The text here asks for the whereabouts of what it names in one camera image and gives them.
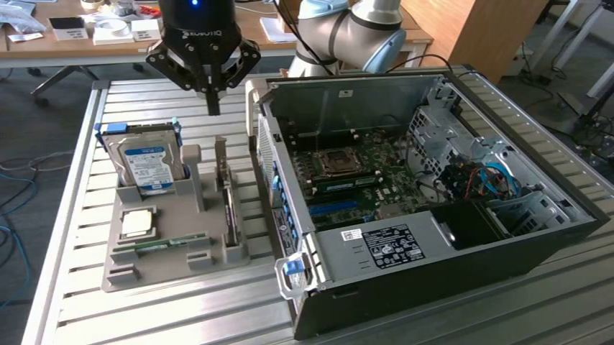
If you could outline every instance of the paper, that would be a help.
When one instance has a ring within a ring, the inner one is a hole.
[[[8,36],[12,42],[24,42],[29,40],[34,40],[37,38],[42,38],[42,34],[34,33],[34,34],[10,34]]]
[[[260,25],[266,34],[266,38],[270,42],[295,42],[296,36],[292,33],[285,33],[277,25],[277,18],[260,18]]]

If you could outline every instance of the aluminum table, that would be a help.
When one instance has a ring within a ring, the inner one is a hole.
[[[612,186],[484,79],[465,75],[461,80],[599,208],[614,214]],[[166,80],[109,82],[90,92],[24,344],[596,344],[614,338],[610,221],[527,275],[293,341],[246,148],[244,103],[238,87],[221,100],[222,116],[204,116],[204,101]],[[214,135],[226,138],[252,261],[233,270],[104,293],[117,176],[92,126],[98,121],[154,123],[173,116],[182,124],[184,143],[202,148],[200,171],[213,169]],[[492,134],[476,113],[467,109],[463,116],[481,135]]]

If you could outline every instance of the sticker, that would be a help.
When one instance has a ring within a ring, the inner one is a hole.
[[[347,98],[353,95],[353,90],[339,90],[339,98]]]
[[[341,231],[343,241],[351,241],[352,239],[361,239],[363,232],[360,229]]]
[[[165,157],[164,147],[126,149],[124,153],[136,185],[140,188],[157,190],[172,185],[170,167],[162,162]]]
[[[424,259],[424,253],[405,224],[364,232],[361,237],[375,265],[381,269]]]

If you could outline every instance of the motherboard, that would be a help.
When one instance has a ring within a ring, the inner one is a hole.
[[[317,230],[401,216],[435,202],[405,168],[403,134],[376,129],[353,132],[352,138],[349,146],[291,153]]]

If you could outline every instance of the office chair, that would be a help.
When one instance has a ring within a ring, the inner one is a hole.
[[[142,65],[138,63],[132,63],[132,69],[137,72],[142,72],[145,69]],[[92,81],[97,81],[97,76],[92,73],[86,66],[64,66],[53,76],[46,79],[42,84],[29,93],[33,97],[34,104],[40,107],[45,107],[49,105],[49,100],[46,98],[38,97],[38,95],[53,85],[57,84],[72,72],[81,72]],[[28,74],[33,76],[41,76],[38,68],[28,68]]]

